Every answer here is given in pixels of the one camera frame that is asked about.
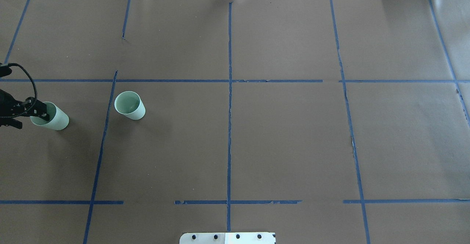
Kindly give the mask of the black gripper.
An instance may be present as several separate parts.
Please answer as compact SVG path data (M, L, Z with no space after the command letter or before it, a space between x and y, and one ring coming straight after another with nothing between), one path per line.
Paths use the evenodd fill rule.
M0 125L22 129L22 122L15 120L15 117L38 117L42 120L49 121L47 105L41 101L36 101L31 105L31 111L27 111L30 107L29 102L20 102L15 100L12 95L1 90L0 91Z

